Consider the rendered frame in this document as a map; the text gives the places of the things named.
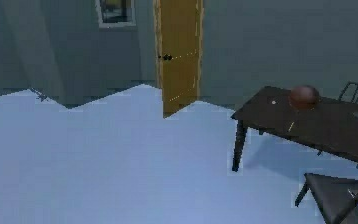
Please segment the brown ball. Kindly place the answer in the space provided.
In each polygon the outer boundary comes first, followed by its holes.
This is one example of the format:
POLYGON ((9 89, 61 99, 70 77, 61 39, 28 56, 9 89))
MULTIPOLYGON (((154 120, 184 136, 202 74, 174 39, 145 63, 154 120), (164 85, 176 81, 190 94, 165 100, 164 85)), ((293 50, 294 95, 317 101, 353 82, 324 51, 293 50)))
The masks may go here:
POLYGON ((294 87, 289 94, 289 104, 297 110, 313 109, 319 100, 319 92, 309 85, 294 87))

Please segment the dark grey chair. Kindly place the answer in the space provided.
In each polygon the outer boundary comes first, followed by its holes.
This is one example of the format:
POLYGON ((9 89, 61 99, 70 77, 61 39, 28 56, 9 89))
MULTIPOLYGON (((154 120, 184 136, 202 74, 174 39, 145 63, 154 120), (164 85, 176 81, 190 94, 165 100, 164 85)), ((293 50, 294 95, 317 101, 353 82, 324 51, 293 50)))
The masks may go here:
POLYGON ((305 173, 304 177, 296 207, 310 191, 325 224, 358 224, 358 180, 314 173, 305 173))

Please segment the yellow wooden room door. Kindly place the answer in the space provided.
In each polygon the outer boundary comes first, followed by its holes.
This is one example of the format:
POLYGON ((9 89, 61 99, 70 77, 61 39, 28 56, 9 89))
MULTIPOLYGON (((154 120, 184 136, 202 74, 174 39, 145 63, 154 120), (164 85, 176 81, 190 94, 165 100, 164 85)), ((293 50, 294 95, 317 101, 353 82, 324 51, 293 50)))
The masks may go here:
POLYGON ((203 56, 204 0, 154 0, 157 84, 163 117, 199 99, 203 56), (172 55, 164 61, 159 55, 172 55))

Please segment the dark brown table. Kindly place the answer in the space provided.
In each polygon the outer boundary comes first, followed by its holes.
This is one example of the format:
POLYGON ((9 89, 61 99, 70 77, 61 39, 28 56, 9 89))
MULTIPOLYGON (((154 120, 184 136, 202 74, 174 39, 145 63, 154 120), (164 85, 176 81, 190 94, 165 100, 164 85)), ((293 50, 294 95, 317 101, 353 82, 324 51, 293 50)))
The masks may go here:
POLYGON ((297 110, 289 104, 286 89, 265 86, 232 118, 238 122, 232 170, 237 171, 249 128, 269 133, 318 151, 333 154, 358 165, 358 104, 322 97, 312 110, 297 110), (290 132, 288 128, 295 121, 290 132))

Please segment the black slatted chair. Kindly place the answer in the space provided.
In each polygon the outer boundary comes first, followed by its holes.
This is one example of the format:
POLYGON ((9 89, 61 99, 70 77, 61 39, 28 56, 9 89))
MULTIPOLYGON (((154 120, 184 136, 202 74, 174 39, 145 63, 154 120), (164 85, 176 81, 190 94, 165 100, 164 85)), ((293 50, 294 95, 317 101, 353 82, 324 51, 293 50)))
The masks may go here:
POLYGON ((344 88, 341 90, 341 92, 339 94, 339 97, 338 97, 338 100, 339 101, 343 100, 344 95, 346 94, 346 92, 349 90, 349 88, 351 86, 353 86, 354 89, 353 89, 353 92, 352 92, 352 95, 351 95, 350 103, 358 104, 358 82, 349 81, 344 86, 344 88))

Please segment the white framed wall picture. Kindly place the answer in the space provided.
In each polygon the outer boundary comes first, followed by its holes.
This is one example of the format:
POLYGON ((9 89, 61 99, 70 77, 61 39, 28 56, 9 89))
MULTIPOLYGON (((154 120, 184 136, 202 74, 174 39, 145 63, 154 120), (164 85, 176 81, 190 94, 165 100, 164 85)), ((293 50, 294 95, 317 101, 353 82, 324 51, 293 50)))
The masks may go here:
POLYGON ((100 28, 136 25, 135 0, 95 0, 100 28))

